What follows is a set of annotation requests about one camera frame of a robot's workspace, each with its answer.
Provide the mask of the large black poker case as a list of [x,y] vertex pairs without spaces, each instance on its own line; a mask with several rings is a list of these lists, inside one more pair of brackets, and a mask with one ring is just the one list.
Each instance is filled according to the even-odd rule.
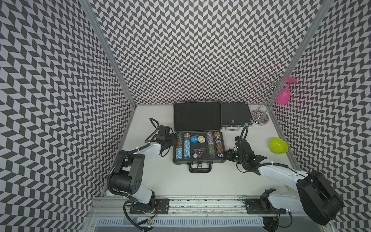
[[173,104],[173,163],[187,165],[192,174],[209,173],[212,165],[226,161],[220,101]]

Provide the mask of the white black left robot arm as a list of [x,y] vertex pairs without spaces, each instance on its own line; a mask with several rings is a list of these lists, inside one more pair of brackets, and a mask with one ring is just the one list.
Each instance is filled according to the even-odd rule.
[[156,195],[142,181],[145,161],[161,155],[176,144],[172,128],[160,125],[153,139],[146,142],[144,146],[131,151],[118,152],[107,178],[109,192],[153,208]]

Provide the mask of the black textured poker case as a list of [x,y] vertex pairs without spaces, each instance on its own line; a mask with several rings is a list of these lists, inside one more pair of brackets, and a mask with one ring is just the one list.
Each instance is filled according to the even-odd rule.
[[250,108],[245,102],[222,102],[221,123],[226,131],[238,131],[253,124]]

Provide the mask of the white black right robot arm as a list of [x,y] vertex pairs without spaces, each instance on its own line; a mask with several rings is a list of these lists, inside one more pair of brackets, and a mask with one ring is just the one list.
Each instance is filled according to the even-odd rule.
[[242,166],[243,173],[269,177],[293,189],[279,192],[275,188],[265,190],[259,206],[263,213],[285,209],[306,214],[319,225],[327,225],[344,208],[344,201],[331,183],[319,171],[295,170],[286,164],[255,155],[250,144],[242,137],[235,137],[235,148],[224,152],[227,160]]

